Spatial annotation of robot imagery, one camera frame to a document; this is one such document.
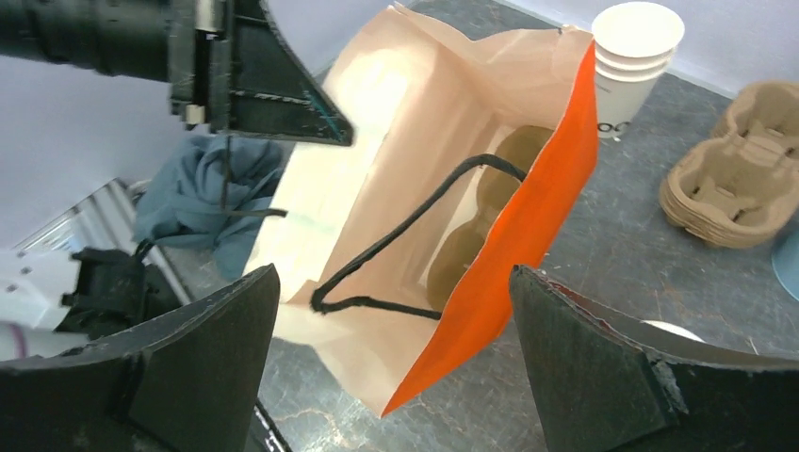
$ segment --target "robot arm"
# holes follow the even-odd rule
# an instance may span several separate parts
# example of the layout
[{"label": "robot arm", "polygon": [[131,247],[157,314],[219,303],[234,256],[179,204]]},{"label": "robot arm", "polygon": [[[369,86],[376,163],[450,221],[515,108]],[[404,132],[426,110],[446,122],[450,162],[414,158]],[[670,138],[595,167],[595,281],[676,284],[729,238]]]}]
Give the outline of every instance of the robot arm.
[{"label": "robot arm", "polygon": [[189,129],[352,143],[266,0],[0,0],[0,54],[169,83]]}]

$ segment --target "crumpled fabric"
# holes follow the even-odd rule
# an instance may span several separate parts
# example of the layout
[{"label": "crumpled fabric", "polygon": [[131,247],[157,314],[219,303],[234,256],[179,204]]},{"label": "crumpled fabric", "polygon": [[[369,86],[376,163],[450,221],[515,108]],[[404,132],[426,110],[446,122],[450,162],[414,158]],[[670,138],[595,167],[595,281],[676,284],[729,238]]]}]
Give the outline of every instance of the crumpled fabric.
[{"label": "crumpled fabric", "polygon": [[[147,185],[136,206],[134,239],[156,245],[212,250],[220,274],[239,278],[263,218],[232,217],[220,207],[225,136],[193,136]],[[227,210],[263,210],[283,172],[283,150],[273,141],[234,137]]]}]

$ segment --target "gray cloth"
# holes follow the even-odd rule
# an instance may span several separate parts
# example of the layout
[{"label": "gray cloth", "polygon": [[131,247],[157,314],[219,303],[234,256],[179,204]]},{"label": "gray cloth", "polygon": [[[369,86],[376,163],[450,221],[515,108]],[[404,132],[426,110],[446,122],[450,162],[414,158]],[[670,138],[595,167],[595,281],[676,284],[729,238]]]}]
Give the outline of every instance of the gray cloth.
[{"label": "gray cloth", "polygon": [[[221,275],[241,276],[262,218],[222,211],[225,137],[186,140],[136,206],[134,239],[174,248],[212,250]],[[281,148],[272,141],[233,138],[228,210],[269,207],[282,174]]]}]

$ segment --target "paper bag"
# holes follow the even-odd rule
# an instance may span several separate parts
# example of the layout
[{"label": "paper bag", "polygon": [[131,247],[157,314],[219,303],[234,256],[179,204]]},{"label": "paper bag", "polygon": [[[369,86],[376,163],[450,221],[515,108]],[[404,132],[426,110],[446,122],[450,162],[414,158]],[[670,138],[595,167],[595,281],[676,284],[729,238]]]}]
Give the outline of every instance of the paper bag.
[{"label": "paper bag", "polygon": [[[587,181],[593,38],[566,27],[472,41],[395,6],[350,42],[324,88],[354,144],[297,146],[272,202],[287,215],[264,221],[247,268],[278,269],[275,336],[313,347],[385,415],[502,332],[513,266],[541,263]],[[486,166],[451,177],[465,161]],[[309,305],[315,293],[328,314],[321,299]],[[364,306],[375,302],[384,309]]]}]

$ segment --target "wall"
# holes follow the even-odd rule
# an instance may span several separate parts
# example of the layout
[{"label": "wall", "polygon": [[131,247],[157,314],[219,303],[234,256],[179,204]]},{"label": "wall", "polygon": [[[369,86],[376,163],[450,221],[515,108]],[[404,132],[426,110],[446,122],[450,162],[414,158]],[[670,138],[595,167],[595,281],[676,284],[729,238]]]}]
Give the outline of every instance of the wall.
[{"label": "wall", "polygon": [[[686,25],[672,72],[727,97],[763,79],[799,81],[795,0],[653,0]],[[624,0],[502,0],[555,24],[590,29],[603,9]]]},{"label": "wall", "polygon": [[[269,0],[304,64],[328,66],[391,0]],[[113,178],[152,177],[186,135],[168,86],[0,56],[0,249]]]}]

